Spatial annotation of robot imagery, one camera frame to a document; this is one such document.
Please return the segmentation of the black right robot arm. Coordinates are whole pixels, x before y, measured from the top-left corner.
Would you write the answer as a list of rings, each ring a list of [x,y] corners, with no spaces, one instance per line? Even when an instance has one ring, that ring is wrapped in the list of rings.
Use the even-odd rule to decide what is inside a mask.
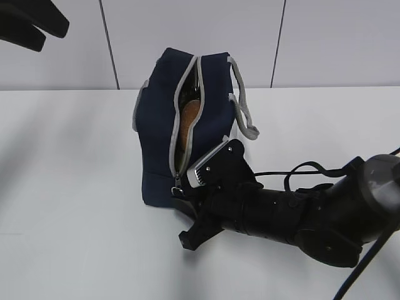
[[[296,246],[311,258],[353,268],[365,244],[383,243],[399,229],[399,158],[360,157],[325,171],[334,184],[295,191],[265,189],[242,158],[213,159],[204,186],[185,186],[174,206],[193,220],[179,234],[194,251],[224,230]]]

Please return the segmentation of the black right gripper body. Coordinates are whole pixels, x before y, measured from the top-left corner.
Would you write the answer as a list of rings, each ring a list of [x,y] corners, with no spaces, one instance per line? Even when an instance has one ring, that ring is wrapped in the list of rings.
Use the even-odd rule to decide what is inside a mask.
[[[230,189],[209,187],[184,198],[196,200],[200,206],[197,220],[187,231],[179,234],[184,249],[195,251],[224,230],[249,234],[244,220],[245,206],[250,198],[249,184],[239,184]]]

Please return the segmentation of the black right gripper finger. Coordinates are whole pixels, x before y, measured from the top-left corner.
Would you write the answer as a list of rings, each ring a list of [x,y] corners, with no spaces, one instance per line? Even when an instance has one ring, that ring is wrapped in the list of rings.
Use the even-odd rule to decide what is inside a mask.
[[[200,206],[196,200],[186,197],[172,196],[171,199],[172,207],[185,215],[191,221],[196,221],[198,219],[198,214]]]

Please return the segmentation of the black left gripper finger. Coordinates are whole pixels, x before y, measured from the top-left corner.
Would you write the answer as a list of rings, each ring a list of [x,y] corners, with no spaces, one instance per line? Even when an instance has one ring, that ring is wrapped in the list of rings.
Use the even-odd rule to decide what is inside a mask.
[[[1,15],[1,40],[41,52],[46,37],[31,23],[10,15]]]
[[[48,0],[19,1],[19,10],[35,26],[57,38],[65,38],[69,30],[69,20]]]

